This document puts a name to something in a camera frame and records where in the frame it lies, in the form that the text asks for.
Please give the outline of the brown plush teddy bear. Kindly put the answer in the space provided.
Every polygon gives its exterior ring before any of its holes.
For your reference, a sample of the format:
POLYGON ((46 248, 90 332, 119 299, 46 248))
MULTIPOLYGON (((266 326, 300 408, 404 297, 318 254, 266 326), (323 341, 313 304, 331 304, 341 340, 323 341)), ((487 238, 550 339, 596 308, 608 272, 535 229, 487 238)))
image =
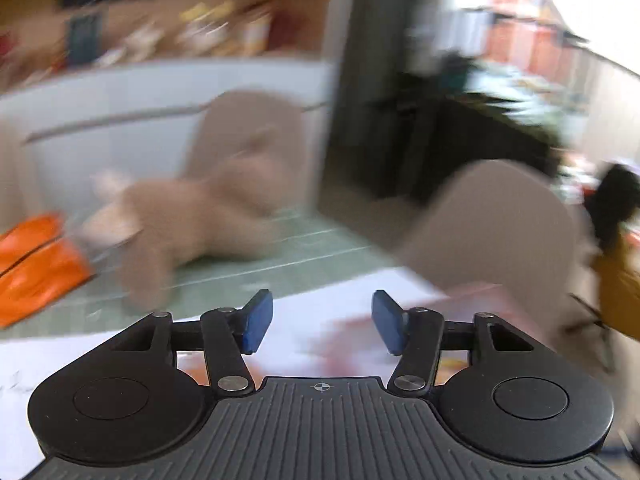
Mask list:
POLYGON ((272 149, 276 139, 275 128, 257 130, 201 177, 96 177, 104 204, 79 235, 93 246, 122 248, 120 282, 130 304, 165 307, 175 270, 196 259, 259 259, 270 251, 274 218, 293 198, 292 172, 272 149))

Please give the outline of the white cabinet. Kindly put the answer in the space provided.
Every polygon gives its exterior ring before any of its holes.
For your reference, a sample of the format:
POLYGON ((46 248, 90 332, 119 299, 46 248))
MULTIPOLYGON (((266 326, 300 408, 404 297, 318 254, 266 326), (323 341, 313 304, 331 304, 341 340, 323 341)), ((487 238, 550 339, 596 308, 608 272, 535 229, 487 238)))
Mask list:
POLYGON ((1 225, 96 204, 90 178, 177 172, 209 102, 229 90, 281 92, 302 104, 314 204, 328 140, 336 68, 303 58, 199 58, 56 77, 1 97, 1 225))

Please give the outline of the pink cardboard box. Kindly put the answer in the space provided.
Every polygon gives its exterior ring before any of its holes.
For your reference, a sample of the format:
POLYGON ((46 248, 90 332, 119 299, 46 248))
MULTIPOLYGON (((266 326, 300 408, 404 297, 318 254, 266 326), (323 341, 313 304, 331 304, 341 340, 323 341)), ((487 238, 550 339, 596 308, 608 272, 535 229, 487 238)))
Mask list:
MULTIPOLYGON (((404 301, 404 308, 427 307, 448 321, 471 322, 477 312, 495 313, 522 332, 543 342, 544 330, 496 284, 469 284, 454 288, 448 297, 428 301, 404 301)), ((378 376, 386 380, 399 362, 387 351, 369 312, 333 321, 311 345, 310 354, 319 360, 326 376, 378 376)))

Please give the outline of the beige dining chair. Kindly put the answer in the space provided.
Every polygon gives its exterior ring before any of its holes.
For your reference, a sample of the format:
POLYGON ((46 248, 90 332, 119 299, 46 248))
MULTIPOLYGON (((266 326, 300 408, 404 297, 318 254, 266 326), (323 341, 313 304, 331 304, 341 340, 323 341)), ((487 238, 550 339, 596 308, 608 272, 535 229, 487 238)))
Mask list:
POLYGON ((445 182, 395 256, 440 290, 503 286, 548 336, 564 315, 584 233, 584 216, 549 178, 517 162, 481 160, 445 182))

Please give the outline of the orange paper bag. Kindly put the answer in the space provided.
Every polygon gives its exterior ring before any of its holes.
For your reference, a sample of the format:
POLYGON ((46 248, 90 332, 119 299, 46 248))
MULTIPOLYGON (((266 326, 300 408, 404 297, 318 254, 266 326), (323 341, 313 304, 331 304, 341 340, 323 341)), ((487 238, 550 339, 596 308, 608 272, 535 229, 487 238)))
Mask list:
POLYGON ((64 235, 60 214, 17 224, 1 234, 1 327, 29 318, 93 277, 88 260, 64 235))

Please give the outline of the green checked tablecloth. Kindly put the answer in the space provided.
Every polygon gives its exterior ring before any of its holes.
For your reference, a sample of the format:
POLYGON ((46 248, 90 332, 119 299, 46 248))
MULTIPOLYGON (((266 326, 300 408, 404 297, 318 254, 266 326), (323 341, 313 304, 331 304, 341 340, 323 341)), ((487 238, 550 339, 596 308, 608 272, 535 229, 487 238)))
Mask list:
MULTIPOLYGON (((370 240, 320 214, 287 210, 277 218, 280 240, 257 260, 201 258, 169 281, 166 309, 176 320, 210 308, 242 304, 259 289, 277 298, 393 268, 396 261, 370 240)), ((39 313, 1 331, 3 341, 94 334, 142 318, 120 287, 119 248, 89 252, 94 278, 39 313)))

